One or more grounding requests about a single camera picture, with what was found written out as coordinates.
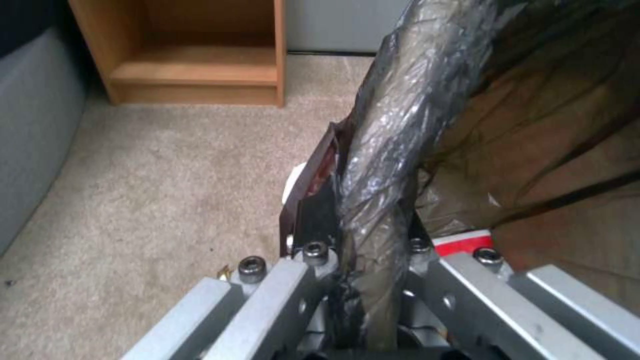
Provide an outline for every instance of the carpet floor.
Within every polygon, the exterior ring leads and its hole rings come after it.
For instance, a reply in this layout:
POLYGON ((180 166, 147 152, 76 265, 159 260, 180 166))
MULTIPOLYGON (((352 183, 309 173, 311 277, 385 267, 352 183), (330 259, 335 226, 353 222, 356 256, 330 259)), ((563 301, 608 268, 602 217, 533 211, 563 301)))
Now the carpet floor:
POLYGON ((96 86, 59 178, 0 259, 1 359, 114 359, 202 277, 278 256, 285 180, 371 58, 289 56, 287 105, 114 107, 96 86))

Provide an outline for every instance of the black plastic wrap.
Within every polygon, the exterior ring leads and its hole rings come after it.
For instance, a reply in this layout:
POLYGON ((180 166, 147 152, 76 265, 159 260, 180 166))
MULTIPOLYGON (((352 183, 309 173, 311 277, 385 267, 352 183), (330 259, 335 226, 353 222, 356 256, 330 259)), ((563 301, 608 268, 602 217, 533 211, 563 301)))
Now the black plastic wrap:
POLYGON ((378 51, 348 119, 355 132, 339 184, 334 315, 338 338, 358 334, 345 345, 396 347, 417 169, 463 109, 503 23, 493 0, 414 0, 378 51))

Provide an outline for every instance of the gray metal beam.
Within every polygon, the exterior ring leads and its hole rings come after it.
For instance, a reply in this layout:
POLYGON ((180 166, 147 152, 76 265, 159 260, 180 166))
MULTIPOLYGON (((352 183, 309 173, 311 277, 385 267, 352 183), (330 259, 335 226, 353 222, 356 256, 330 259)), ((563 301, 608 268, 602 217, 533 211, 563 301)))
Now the gray metal beam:
POLYGON ((271 359, 295 351, 320 301, 314 269, 281 259, 231 320, 205 360, 271 359))
POLYGON ((608 359, 640 359, 640 319, 553 265, 509 284, 608 359))
POLYGON ((472 356, 491 357, 497 347, 513 359, 602 358, 468 254, 430 265, 424 291, 427 306, 472 356))
POLYGON ((243 302, 240 286, 206 277, 122 360, 194 359, 216 339, 243 302))

